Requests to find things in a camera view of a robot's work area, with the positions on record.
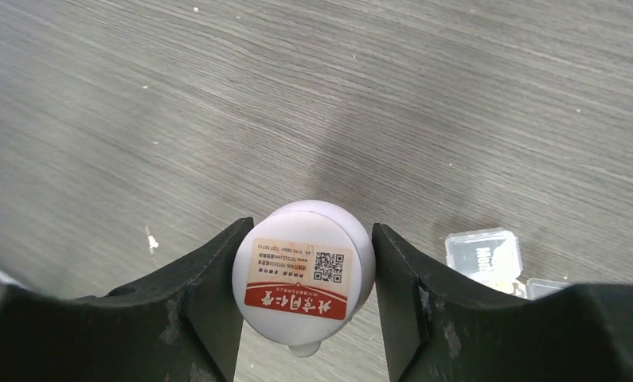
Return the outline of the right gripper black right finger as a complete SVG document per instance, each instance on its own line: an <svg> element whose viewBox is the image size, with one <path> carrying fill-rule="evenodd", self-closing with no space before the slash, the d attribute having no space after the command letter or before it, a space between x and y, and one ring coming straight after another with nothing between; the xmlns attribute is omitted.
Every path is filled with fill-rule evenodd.
<svg viewBox="0 0 633 382"><path fill-rule="evenodd" d="M633 381L633 284L537 300L491 289L375 224L376 292L392 381Z"/></svg>

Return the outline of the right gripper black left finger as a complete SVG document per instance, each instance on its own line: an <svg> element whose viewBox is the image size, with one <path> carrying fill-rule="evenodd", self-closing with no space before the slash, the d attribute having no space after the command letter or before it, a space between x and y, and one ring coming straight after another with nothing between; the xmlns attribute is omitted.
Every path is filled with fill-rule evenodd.
<svg viewBox="0 0 633 382"><path fill-rule="evenodd" d="M243 318L232 293L241 218L102 297L0 283L0 381L231 381Z"/></svg>

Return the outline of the clear plastic pill organizer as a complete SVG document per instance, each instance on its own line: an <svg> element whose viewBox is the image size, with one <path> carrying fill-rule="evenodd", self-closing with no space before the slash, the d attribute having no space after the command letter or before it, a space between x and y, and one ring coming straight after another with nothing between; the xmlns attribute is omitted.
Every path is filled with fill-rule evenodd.
<svg viewBox="0 0 633 382"><path fill-rule="evenodd" d="M565 289L567 283L531 278L525 282L518 238L504 228L458 232L444 241L447 265L491 289L534 300Z"/></svg>

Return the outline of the white bottle cap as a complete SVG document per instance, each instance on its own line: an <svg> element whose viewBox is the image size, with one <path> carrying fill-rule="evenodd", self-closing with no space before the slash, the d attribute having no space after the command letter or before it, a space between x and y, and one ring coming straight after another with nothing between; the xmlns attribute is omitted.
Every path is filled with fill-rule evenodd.
<svg viewBox="0 0 633 382"><path fill-rule="evenodd" d="M372 240L359 219L330 202L295 201L243 238L232 292L258 334L304 358L365 305L375 273Z"/></svg>

